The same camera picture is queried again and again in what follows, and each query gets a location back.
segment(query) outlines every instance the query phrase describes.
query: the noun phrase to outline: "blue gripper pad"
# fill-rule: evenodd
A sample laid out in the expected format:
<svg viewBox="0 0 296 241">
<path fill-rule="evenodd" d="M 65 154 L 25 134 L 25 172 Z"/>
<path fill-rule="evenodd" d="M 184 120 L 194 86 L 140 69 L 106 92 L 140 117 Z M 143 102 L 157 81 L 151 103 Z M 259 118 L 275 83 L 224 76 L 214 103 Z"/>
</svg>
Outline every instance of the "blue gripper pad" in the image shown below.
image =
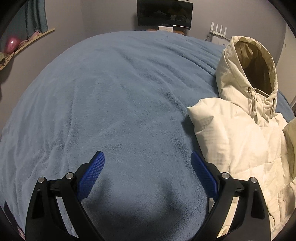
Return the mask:
<svg viewBox="0 0 296 241">
<path fill-rule="evenodd" d="M 76 196 L 79 202 L 89 196 L 89 193 L 100 175 L 104 164 L 105 156 L 104 153 L 100 152 L 78 183 Z"/>
<path fill-rule="evenodd" d="M 219 197 L 218 183 L 207 168 L 204 160 L 201 159 L 196 151 L 192 152 L 191 159 L 192 167 L 195 170 L 206 194 L 208 197 L 213 198 L 214 201 L 216 201 Z"/>
</svg>

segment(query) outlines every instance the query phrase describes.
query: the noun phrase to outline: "cream hooded coat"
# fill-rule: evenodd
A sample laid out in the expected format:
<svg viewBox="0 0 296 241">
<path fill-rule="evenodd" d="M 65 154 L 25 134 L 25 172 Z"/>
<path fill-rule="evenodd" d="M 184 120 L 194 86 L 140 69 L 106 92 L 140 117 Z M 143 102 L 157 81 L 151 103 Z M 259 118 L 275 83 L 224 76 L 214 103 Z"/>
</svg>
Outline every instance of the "cream hooded coat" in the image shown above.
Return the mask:
<svg viewBox="0 0 296 241">
<path fill-rule="evenodd" d="M 233 178 L 256 177 L 273 239 L 295 209 L 296 120 L 275 113 L 278 82 L 272 56 L 248 37 L 232 37 L 216 71 L 220 98 L 201 99 L 188 113 L 202 154 Z M 227 233 L 238 198 L 219 236 Z"/>
</svg>

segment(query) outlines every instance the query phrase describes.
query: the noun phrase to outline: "blue blanket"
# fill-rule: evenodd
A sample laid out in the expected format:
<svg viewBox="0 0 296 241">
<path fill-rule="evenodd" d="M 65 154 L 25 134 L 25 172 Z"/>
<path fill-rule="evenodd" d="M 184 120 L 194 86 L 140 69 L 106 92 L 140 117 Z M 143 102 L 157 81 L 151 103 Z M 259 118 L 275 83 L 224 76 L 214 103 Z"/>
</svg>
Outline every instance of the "blue blanket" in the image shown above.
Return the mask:
<svg viewBox="0 0 296 241">
<path fill-rule="evenodd" d="M 62 53 L 3 129 L 1 206 L 7 201 L 24 230 L 38 177 L 61 178 L 101 150 L 105 167 L 82 204 L 107 241 L 191 239 L 207 198 L 191 165 L 198 145 L 186 108 L 218 96 L 221 51 L 180 34 L 135 31 L 94 36 Z M 281 95 L 277 111 L 293 118 Z"/>
</svg>

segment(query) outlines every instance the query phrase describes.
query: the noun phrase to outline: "jacket hood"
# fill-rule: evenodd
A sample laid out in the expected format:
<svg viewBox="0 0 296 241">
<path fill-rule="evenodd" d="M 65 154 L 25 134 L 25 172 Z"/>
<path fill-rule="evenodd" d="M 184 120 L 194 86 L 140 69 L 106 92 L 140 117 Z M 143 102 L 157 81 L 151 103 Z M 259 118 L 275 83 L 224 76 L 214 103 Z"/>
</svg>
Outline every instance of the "jacket hood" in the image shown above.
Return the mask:
<svg viewBox="0 0 296 241">
<path fill-rule="evenodd" d="M 255 122 L 274 117 L 278 82 L 272 56 L 258 41 L 232 37 L 216 70 L 220 98 L 240 106 Z"/>
</svg>

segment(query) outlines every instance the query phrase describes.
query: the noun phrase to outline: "television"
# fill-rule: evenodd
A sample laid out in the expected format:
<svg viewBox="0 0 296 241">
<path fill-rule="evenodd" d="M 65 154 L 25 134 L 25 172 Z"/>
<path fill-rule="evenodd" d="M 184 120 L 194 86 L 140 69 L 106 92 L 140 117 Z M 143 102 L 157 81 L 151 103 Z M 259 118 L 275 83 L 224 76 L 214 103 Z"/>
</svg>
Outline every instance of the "television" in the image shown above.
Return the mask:
<svg viewBox="0 0 296 241">
<path fill-rule="evenodd" d="M 193 3 L 179 0 L 137 0 L 139 26 L 191 28 Z"/>
</svg>

